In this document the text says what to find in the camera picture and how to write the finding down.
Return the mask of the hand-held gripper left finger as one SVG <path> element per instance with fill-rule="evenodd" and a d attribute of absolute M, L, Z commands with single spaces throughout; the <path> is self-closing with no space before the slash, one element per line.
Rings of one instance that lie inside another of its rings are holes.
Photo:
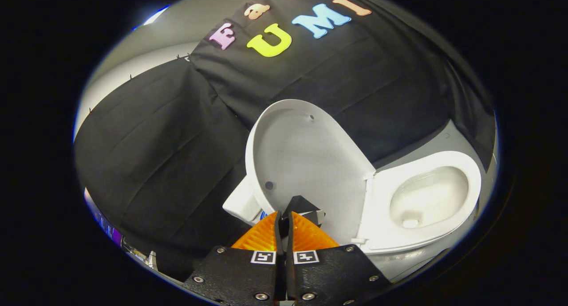
<path fill-rule="evenodd" d="M 281 213 L 264 217 L 231 246 L 215 246 L 183 288 L 213 304 L 277 304 L 285 297 Z"/>

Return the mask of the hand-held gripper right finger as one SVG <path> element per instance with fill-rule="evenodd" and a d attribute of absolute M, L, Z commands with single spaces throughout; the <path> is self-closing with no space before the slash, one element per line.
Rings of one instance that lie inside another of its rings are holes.
<path fill-rule="evenodd" d="M 296 305 L 365 305 L 392 287 L 357 245 L 339 245 L 296 212 L 288 220 L 287 296 Z"/>

